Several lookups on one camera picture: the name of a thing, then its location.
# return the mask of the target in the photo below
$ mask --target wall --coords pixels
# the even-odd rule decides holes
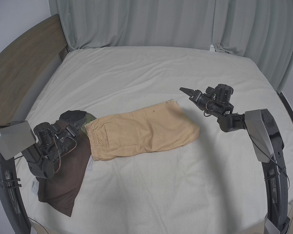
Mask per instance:
[[[293,110],[293,66],[285,83],[285,87],[282,90],[282,93],[285,96],[289,105],[291,106],[291,109]]]
[[[0,52],[21,34],[50,16],[48,0],[0,0]],[[14,234],[1,203],[0,234]]]

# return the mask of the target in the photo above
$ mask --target tan shorts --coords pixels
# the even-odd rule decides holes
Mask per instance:
[[[184,146],[200,128],[169,100],[133,112],[96,119],[85,125],[94,160],[110,160]]]

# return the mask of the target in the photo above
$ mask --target brown cloth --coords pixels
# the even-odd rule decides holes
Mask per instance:
[[[199,126],[173,100],[105,116],[85,128],[94,160],[175,149],[192,142],[200,133]]]
[[[67,122],[57,121],[64,129]],[[61,158],[61,168],[50,180],[38,178],[40,202],[46,202],[55,210],[71,217],[74,200],[80,190],[84,173],[91,156],[88,137],[79,130],[76,148]]]

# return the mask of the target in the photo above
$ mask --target mattress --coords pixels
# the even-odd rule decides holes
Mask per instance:
[[[33,105],[34,128],[67,110],[97,118],[174,99],[200,127],[184,147],[109,161],[87,170],[67,217],[31,192],[33,175],[17,160],[27,214],[60,233],[237,233],[267,213],[265,182],[248,134],[224,133],[180,87],[234,88],[239,114],[267,108],[274,116],[293,178],[293,124],[277,94],[249,58],[175,47],[105,47],[70,52]],[[289,201],[293,199],[292,187]]]

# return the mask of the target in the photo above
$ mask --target gray-green curtain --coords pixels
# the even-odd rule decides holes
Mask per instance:
[[[293,0],[216,0],[213,41],[218,52],[251,58],[280,92],[293,52]]]
[[[215,0],[49,0],[69,50],[174,46],[209,50]]]

